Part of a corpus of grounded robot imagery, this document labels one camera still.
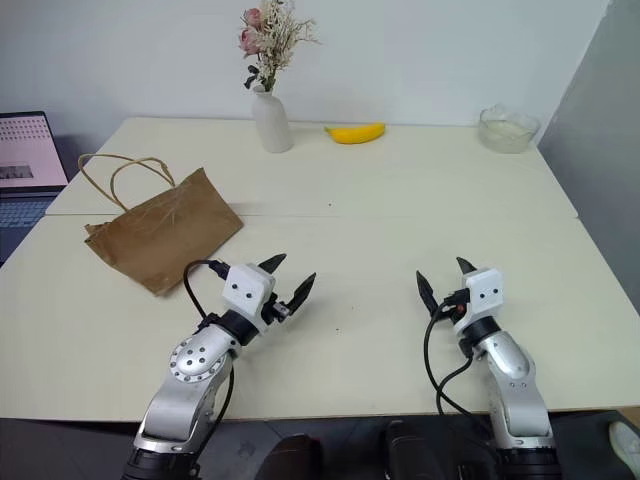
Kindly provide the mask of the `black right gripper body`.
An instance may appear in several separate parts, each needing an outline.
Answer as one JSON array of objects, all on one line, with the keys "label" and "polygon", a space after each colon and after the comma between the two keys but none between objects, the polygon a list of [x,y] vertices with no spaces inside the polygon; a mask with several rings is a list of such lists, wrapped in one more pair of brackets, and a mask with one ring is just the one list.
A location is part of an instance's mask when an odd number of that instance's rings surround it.
[{"label": "black right gripper body", "polygon": [[447,296],[442,303],[445,314],[465,314],[469,304],[469,289],[462,288]]}]

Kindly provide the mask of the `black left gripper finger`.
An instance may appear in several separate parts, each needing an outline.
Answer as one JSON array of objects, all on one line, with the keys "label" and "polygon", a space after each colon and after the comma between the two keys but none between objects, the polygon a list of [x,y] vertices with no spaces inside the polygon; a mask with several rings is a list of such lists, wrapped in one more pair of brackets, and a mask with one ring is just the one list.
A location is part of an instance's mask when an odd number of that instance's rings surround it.
[{"label": "black left gripper finger", "polygon": [[280,264],[286,259],[287,254],[276,254],[258,264],[258,267],[269,275],[272,275]]},{"label": "black left gripper finger", "polygon": [[294,291],[293,298],[287,303],[287,308],[294,314],[308,298],[316,279],[316,273],[309,275]]}]

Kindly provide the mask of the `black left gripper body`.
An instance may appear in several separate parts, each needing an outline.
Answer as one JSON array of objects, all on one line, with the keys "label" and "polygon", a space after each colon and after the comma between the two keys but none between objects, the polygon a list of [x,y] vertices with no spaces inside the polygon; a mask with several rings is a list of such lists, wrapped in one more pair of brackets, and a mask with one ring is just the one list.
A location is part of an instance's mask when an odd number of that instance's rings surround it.
[{"label": "black left gripper body", "polygon": [[274,321],[282,323],[292,314],[291,308],[286,303],[279,301],[275,293],[270,294],[261,310],[261,318],[267,326],[270,326]]}]

